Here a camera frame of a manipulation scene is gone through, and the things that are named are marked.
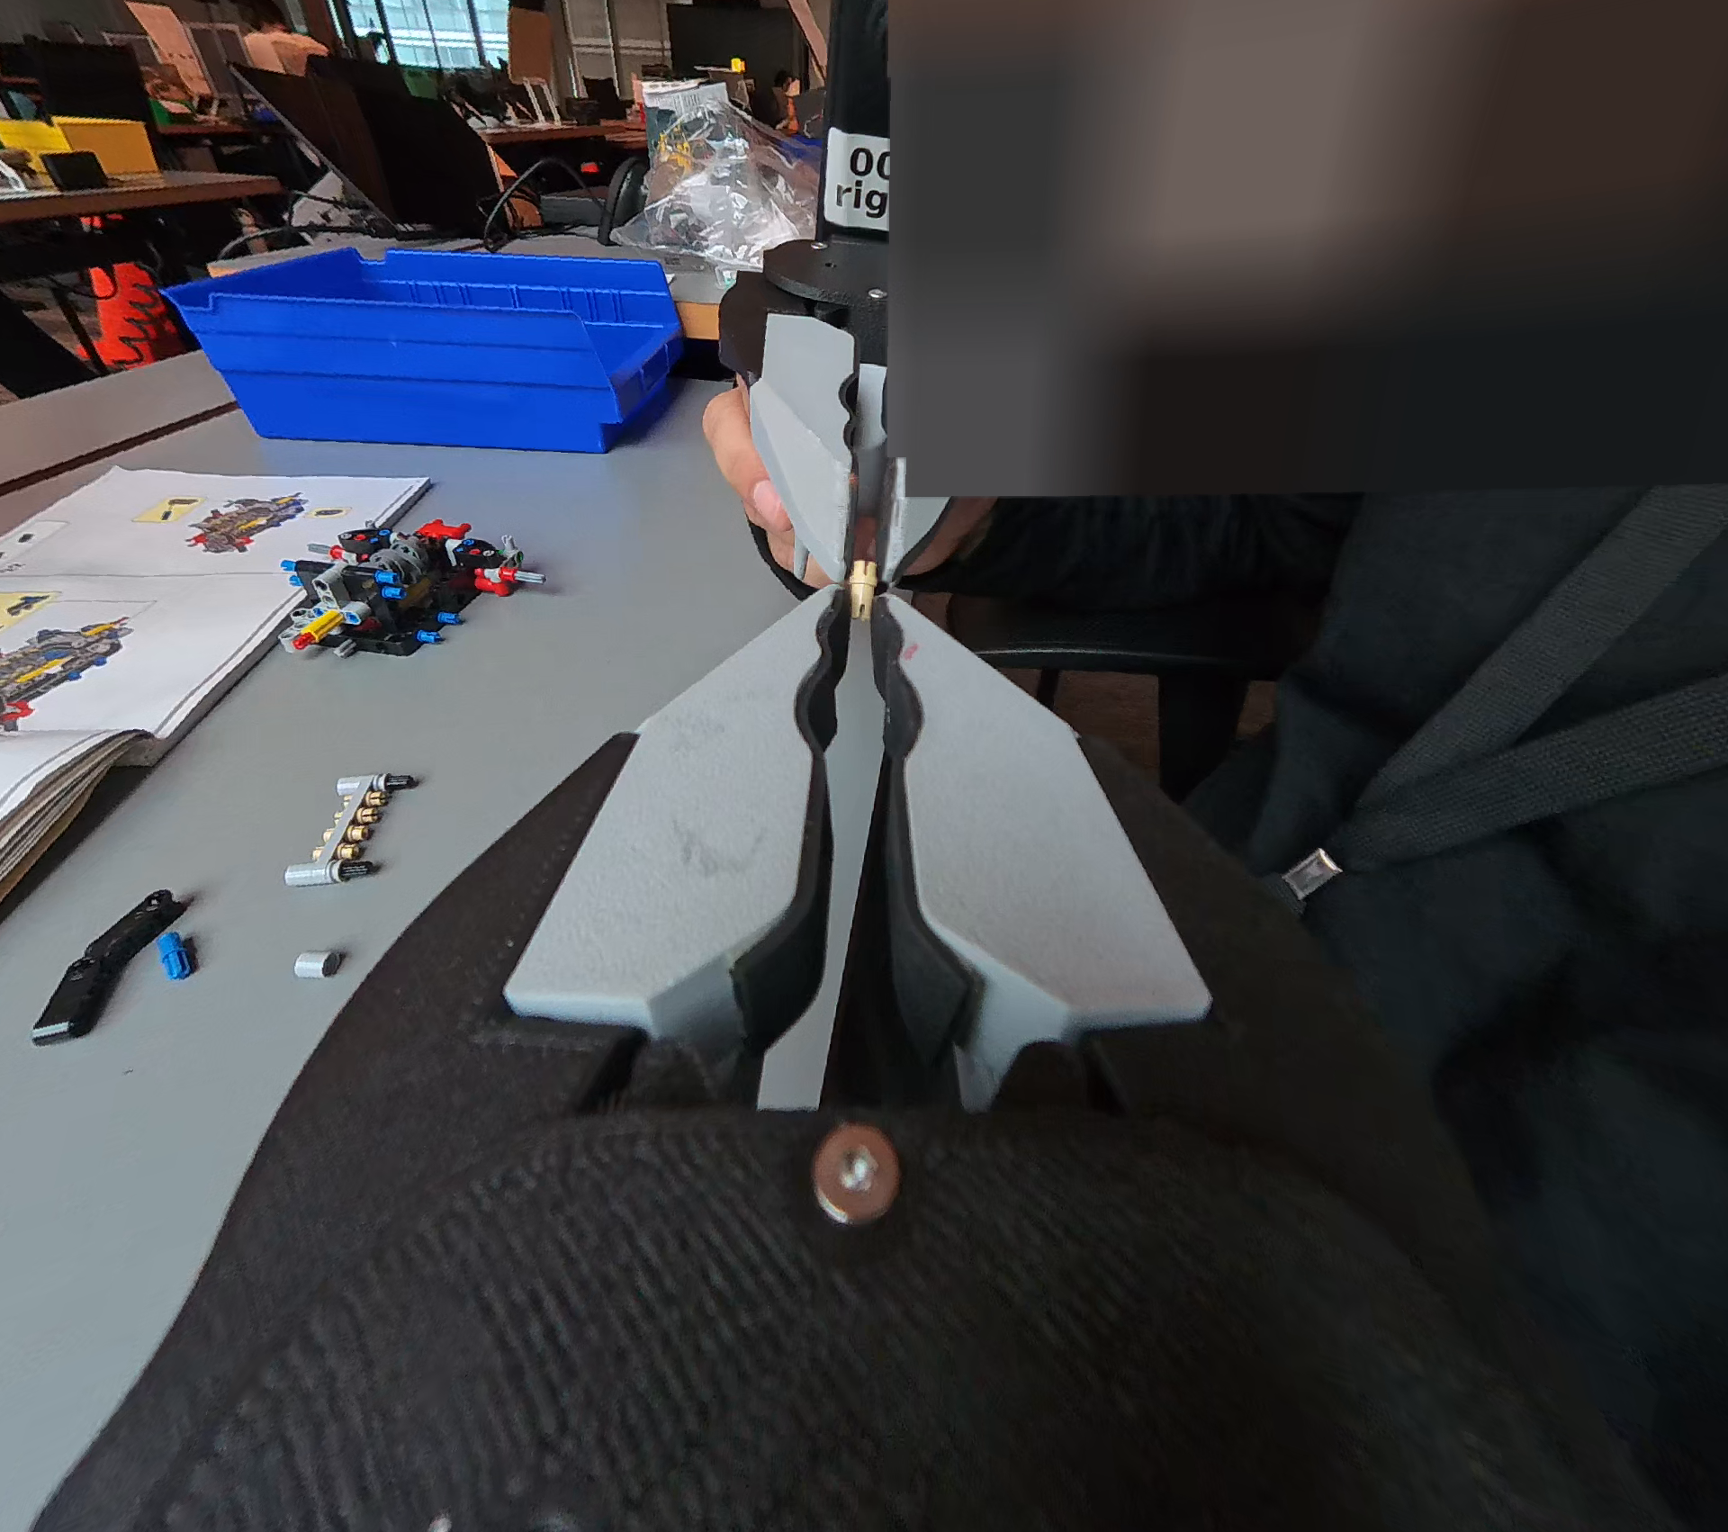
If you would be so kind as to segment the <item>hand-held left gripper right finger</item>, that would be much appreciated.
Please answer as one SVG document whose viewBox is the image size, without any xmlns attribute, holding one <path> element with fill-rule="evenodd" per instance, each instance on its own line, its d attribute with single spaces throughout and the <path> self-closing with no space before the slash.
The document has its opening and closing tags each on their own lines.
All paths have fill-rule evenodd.
<svg viewBox="0 0 1728 1532">
<path fill-rule="evenodd" d="M 1076 733 L 875 599 L 888 971 L 919 1069 L 986 1111 L 1030 1045 L 1212 1007 Z"/>
</svg>

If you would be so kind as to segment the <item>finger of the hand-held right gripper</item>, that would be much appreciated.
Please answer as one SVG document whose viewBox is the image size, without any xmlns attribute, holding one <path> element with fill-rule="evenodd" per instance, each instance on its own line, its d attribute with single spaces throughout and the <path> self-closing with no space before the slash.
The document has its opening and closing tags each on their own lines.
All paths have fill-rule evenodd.
<svg viewBox="0 0 1728 1532">
<path fill-rule="evenodd" d="M 884 429 L 886 368 L 864 362 L 851 406 L 855 474 L 855 517 L 871 523 L 874 545 L 866 556 L 875 578 L 902 578 L 924 550 L 949 507 L 949 496 L 911 495 L 907 458 L 891 454 Z"/>
<path fill-rule="evenodd" d="M 749 387 L 751 439 L 794 533 L 796 557 L 845 586 L 852 572 L 856 348 L 821 318 L 766 315 Z"/>
</svg>

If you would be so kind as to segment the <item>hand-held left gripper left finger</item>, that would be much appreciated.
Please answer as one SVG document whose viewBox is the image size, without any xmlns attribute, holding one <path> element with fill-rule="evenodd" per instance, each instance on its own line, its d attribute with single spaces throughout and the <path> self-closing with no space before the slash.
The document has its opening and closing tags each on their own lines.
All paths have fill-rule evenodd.
<svg viewBox="0 0 1728 1532">
<path fill-rule="evenodd" d="M 831 739 L 833 604 L 807 599 L 628 737 L 507 1005 L 766 1051 L 825 967 Z"/>
</svg>

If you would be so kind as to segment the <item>person's right forearm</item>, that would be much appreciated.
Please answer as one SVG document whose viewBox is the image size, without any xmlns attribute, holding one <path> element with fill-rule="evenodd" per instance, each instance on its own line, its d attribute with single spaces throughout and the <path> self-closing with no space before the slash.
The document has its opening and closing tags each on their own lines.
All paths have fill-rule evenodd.
<svg viewBox="0 0 1728 1532">
<path fill-rule="evenodd" d="M 1081 613 L 1323 592 L 1355 493 L 1005 499 L 915 585 Z"/>
</svg>

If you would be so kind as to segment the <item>clear bag of lego parts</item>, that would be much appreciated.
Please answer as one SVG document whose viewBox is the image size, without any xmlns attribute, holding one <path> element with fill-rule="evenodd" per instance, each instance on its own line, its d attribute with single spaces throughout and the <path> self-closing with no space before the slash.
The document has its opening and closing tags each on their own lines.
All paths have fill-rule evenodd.
<svg viewBox="0 0 1728 1532">
<path fill-rule="evenodd" d="M 737 272 L 814 238 L 821 143 L 749 116 L 721 81 L 647 80 L 639 92 L 647 169 L 613 215 L 615 243 Z"/>
</svg>

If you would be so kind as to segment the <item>grey lego axle assembly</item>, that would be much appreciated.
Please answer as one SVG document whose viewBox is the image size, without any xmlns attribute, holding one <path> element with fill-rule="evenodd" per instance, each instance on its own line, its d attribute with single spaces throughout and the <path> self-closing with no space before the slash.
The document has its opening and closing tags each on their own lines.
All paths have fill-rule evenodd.
<svg viewBox="0 0 1728 1532">
<path fill-rule="evenodd" d="M 284 883 L 292 890 L 338 886 L 376 874 L 368 858 L 378 821 L 402 790 L 419 786 L 406 773 L 376 773 L 347 776 L 335 785 L 337 810 L 333 823 L 316 842 L 310 858 L 286 866 Z"/>
</svg>

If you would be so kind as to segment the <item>partly built lego model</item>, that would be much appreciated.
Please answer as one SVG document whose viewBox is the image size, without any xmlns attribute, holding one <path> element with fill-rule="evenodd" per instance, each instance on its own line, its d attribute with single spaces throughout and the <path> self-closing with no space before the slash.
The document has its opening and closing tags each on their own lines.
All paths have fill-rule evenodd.
<svg viewBox="0 0 1728 1532">
<path fill-rule="evenodd" d="M 275 642 L 290 656 L 410 656 L 459 627 L 478 595 L 507 597 L 547 580 L 526 567 L 511 537 L 491 542 L 445 520 L 345 529 L 283 566 L 296 599 Z"/>
</svg>

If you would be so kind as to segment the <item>black lego liftarm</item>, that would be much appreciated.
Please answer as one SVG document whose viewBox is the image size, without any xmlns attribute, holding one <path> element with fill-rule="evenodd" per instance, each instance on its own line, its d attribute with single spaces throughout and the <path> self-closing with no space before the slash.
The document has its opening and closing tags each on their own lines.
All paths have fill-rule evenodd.
<svg viewBox="0 0 1728 1532">
<path fill-rule="evenodd" d="M 131 959 L 166 931 L 187 900 L 170 890 L 145 895 L 73 959 L 31 1026 L 33 1045 L 57 1045 L 87 1036 L 102 1019 Z"/>
</svg>

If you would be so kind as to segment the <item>lego instruction booklet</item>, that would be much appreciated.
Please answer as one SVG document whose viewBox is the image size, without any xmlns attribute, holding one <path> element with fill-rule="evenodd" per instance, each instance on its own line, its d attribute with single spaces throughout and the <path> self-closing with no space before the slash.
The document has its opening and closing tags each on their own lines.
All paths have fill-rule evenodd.
<svg viewBox="0 0 1728 1532">
<path fill-rule="evenodd" d="M 283 562 L 395 523 L 425 475 L 112 466 L 5 534 L 3 895 L 117 766 L 152 766 L 266 656 Z"/>
</svg>

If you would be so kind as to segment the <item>person's right hand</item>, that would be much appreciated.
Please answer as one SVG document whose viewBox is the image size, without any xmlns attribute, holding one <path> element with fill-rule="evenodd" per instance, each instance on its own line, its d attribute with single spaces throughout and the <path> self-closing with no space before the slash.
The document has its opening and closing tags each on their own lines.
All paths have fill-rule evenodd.
<svg viewBox="0 0 1728 1532">
<path fill-rule="evenodd" d="M 709 397 L 703 437 L 724 483 L 740 500 L 751 542 L 776 580 L 797 597 L 830 585 L 831 578 L 814 559 L 797 557 L 790 514 L 754 444 L 745 376 L 734 376 L 728 388 Z"/>
</svg>

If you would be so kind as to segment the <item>blue plastic bin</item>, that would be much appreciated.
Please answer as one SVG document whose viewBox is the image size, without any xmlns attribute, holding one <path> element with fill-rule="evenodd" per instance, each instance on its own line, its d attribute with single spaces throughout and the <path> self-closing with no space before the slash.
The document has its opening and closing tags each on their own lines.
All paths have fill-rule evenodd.
<svg viewBox="0 0 1728 1532">
<path fill-rule="evenodd" d="M 655 261 L 322 247 L 165 296 L 273 439 L 604 454 L 681 354 Z"/>
</svg>

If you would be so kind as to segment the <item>black open laptop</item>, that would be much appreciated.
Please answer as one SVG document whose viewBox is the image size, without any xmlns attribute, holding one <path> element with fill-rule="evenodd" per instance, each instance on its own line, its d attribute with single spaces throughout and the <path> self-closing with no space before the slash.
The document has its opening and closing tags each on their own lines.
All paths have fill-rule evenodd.
<svg viewBox="0 0 1728 1532">
<path fill-rule="evenodd" d="M 394 227 L 487 230 L 502 196 L 487 140 L 446 101 L 413 94 L 397 69 L 316 56 L 301 75 L 235 68 L 235 80 Z"/>
</svg>

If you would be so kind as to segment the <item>yellow plastic bin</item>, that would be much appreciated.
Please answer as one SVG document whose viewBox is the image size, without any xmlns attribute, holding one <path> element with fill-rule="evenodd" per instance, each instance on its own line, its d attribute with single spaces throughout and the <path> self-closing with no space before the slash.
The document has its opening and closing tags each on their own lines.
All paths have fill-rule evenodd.
<svg viewBox="0 0 1728 1532">
<path fill-rule="evenodd" d="M 29 157 L 35 174 L 48 174 L 45 157 L 72 151 L 97 157 L 108 176 L 159 174 L 149 131 L 117 118 L 3 119 L 5 151 Z"/>
</svg>

